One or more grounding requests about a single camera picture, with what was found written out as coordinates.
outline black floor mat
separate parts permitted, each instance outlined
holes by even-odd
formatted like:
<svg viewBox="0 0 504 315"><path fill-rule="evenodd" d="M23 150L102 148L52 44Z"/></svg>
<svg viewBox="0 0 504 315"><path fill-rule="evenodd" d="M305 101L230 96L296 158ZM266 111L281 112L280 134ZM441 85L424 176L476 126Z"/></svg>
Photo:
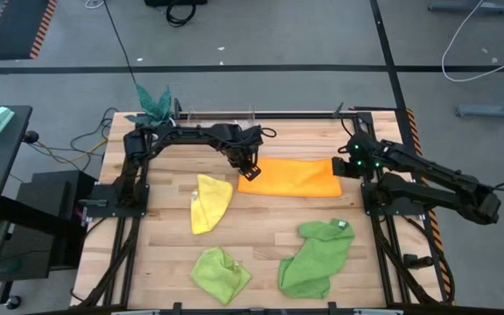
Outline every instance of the black floor mat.
<svg viewBox="0 0 504 315"><path fill-rule="evenodd" d="M56 0L5 0L0 12L0 60L37 58L55 10Z"/></svg>

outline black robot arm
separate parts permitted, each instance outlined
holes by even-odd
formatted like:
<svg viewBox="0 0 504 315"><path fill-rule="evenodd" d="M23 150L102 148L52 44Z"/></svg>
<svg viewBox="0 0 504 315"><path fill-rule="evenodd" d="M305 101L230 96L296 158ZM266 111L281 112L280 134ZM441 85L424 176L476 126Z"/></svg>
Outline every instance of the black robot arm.
<svg viewBox="0 0 504 315"><path fill-rule="evenodd" d="M273 129L254 126L242 130L237 124L216 123L203 128L159 125L137 127L123 137L125 158L122 173L112 185L96 185L91 199L83 200L87 215L96 217L144 216L149 196L146 177L149 161L173 144L206 144L227 157L247 180L261 172L256 165L262 135L274 137Z"/></svg>
<svg viewBox="0 0 504 315"><path fill-rule="evenodd" d="M380 204L388 205L397 198L407 197L425 208L450 208L478 224L492 224L499 219L497 212L501 202L494 188L481 184L473 176L419 157L400 143L378 142L365 132L353 135L344 148L342 152L350 155L349 162L334 157L335 175L349 178L368 176L371 179L375 170L386 167L395 172L413 172L448 189L406 182L401 176L387 172L371 192L371 197Z"/></svg>
<svg viewBox="0 0 504 315"><path fill-rule="evenodd" d="M242 130L237 124L227 123L217 123L209 128L168 125L142 127L123 137L126 155L122 174L113 184L116 187L118 206L133 207L140 202L139 192L144 190L142 181L136 182L140 167L173 144L209 145L225 155L231 166L238 169L247 180L253 180L261 172L256 166L258 147L263 144L260 126L246 130Z"/></svg>

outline white cable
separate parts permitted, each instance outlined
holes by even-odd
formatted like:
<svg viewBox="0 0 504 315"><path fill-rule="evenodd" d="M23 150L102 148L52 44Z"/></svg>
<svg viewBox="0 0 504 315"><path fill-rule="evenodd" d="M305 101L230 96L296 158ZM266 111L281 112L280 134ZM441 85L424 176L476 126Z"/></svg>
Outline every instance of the white cable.
<svg viewBox="0 0 504 315"><path fill-rule="evenodd" d="M460 27L456 30L456 32L454 33L454 36L452 36L452 39L451 39L451 43L448 45L448 47L446 47L446 50L444 51L443 53L443 58L441 59L441 67L443 68L443 74L444 74L444 77L452 82L468 82L468 81L472 81L472 80L476 80L478 78L481 78L481 77L485 77L486 75L489 75L489 74L492 74L492 73L496 73L497 71L501 70L501 69L504 69L504 66L500 66L492 71L489 71L489 72L486 72L486 73L482 73L482 74L478 74L474 77L471 77L471 78L465 78L465 79L453 79L451 78L450 76L448 76L448 74L446 74L446 71L445 71L445 58L446 58L446 54L448 53L448 51L451 49L451 46L452 44L454 43L454 40L456 39L456 37L459 35L459 32L460 30L462 29L462 27L464 26L464 24L466 23L466 21L472 16L472 14L481 6L481 4L483 3L484 0L481 0L479 1L478 5L476 5L476 7L472 10L472 12L470 12L470 14L468 15L468 17L464 20L464 22L462 22L462 24L460 25Z"/></svg>
<svg viewBox="0 0 504 315"><path fill-rule="evenodd" d="M100 3L98 3L97 5L93 5L93 6L88 5L89 3L92 3L92 2L94 2L94 1L95 1L95 0L87 0L87 1L85 2L85 8L87 8L87 9L96 9L96 8L100 8L100 7L104 4L104 1L105 1L105 0L101 0L101 2L100 2Z"/></svg>

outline crumpled towel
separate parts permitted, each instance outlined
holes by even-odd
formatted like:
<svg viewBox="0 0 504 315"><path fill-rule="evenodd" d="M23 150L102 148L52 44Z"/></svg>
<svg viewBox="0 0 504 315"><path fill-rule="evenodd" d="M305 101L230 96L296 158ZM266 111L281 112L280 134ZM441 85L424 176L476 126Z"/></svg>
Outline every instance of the crumpled towel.
<svg viewBox="0 0 504 315"><path fill-rule="evenodd" d="M330 224L301 224L298 234L306 241L295 257L281 261L279 289L290 298L325 298L330 292L330 275L346 262L354 231L344 220L332 219Z"/></svg>
<svg viewBox="0 0 504 315"><path fill-rule="evenodd" d="M209 232L219 223L233 197L233 186L207 175L198 175L198 189L192 192L190 206L192 233Z"/></svg>
<svg viewBox="0 0 504 315"><path fill-rule="evenodd" d="M252 276L221 248L205 250L190 273L190 278L219 302L227 305Z"/></svg>

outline orange cloth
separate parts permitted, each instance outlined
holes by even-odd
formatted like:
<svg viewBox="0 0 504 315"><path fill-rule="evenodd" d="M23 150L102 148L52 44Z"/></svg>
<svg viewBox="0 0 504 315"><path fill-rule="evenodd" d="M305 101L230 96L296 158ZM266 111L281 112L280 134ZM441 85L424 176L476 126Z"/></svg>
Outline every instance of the orange cloth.
<svg viewBox="0 0 504 315"><path fill-rule="evenodd" d="M238 191L285 197L339 197L340 179L333 176L332 160L302 161L260 157L260 175L252 181L238 178Z"/></svg>

